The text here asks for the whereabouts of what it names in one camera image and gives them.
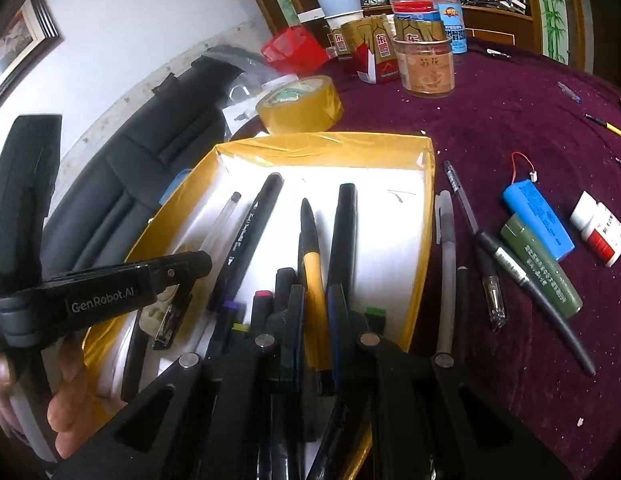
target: red plastic bag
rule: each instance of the red plastic bag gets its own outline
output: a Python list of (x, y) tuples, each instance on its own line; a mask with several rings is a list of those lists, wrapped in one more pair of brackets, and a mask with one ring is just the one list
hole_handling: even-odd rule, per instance
[(302, 25), (293, 25), (262, 47), (266, 62), (282, 74), (310, 75), (329, 60), (326, 50)]

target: purple tablecloth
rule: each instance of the purple tablecloth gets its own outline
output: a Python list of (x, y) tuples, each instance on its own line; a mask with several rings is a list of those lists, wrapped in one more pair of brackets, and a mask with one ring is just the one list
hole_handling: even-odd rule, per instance
[[(593, 76), (515, 47), (474, 41), (512, 56), (478, 52), (456, 57), (455, 92), (446, 98), (409, 96), (400, 82), (368, 85), (345, 77), (336, 62), (323, 73), (335, 80), (344, 115), (334, 130), (393, 132), (433, 139), (435, 189), (449, 189), (441, 169), (452, 161), (479, 224), (497, 233), (510, 214), (501, 193), (510, 184), (514, 151), (526, 153), (539, 190), (563, 221), (575, 250), (561, 265), (584, 306), (571, 326), (593, 355), (587, 377), (540, 311), (502, 274), (508, 323), (493, 333), (469, 231), (455, 202), (458, 265), (471, 269), (469, 366), (569, 466), (577, 478), (621, 478), (621, 257), (607, 269), (569, 224), (583, 190), (621, 221), (621, 139), (584, 117), (590, 113), (621, 128), (621, 94)], [(563, 94), (565, 83), (582, 98)], [(518, 180), (528, 177), (521, 159)], [(441, 260), (434, 245), (422, 300), (415, 351), (434, 349), (439, 316)]]

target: yellow pen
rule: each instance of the yellow pen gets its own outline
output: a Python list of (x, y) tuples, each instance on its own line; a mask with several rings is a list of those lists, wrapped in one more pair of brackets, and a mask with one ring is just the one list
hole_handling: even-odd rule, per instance
[(592, 115), (585, 114), (585, 116), (587, 117), (587, 119), (599, 124), (600, 126), (603, 126), (607, 130), (611, 130), (614, 134), (617, 134), (621, 137), (621, 130), (613, 126), (611, 123), (607, 123), (606, 121), (598, 119), (597, 117), (593, 117)]
[(331, 369), (329, 316), (319, 263), (319, 240), (315, 217), (308, 200), (302, 201), (302, 250), (306, 274), (306, 362), (318, 372)]

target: metal rivet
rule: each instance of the metal rivet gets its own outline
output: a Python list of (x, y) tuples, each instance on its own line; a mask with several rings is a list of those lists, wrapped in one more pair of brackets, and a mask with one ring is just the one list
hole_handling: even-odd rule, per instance
[(274, 337), (270, 334), (260, 334), (255, 337), (255, 344), (257, 346), (261, 346), (261, 348), (266, 348), (267, 346), (271, 346), (274, 343)]
[(359, 338), (360, 343), (366, 346), (377, 346), (380, 343), (380, 337), (373, 332), (366, 332)]
[(182, 368), (190, 368), (191, 366), (195, 366), (199, 362), (199, 355), (188, 353), (182, 354), (179, 358), (179, 365)]
[(451, 368), (455, 360), (450, 354), (438, 354), (435, 356), (435, 364), (440, 368)]

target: green tube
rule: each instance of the green tube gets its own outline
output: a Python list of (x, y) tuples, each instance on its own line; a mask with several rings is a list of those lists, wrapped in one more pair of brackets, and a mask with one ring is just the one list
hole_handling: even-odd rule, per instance
[(565, 318), (577, 314), (582, 308), (577, 290), (532, 229), (514, 214), (500, 232), (508, 246), (531, 270), (530, 276), (539, 283), (553, 306)]

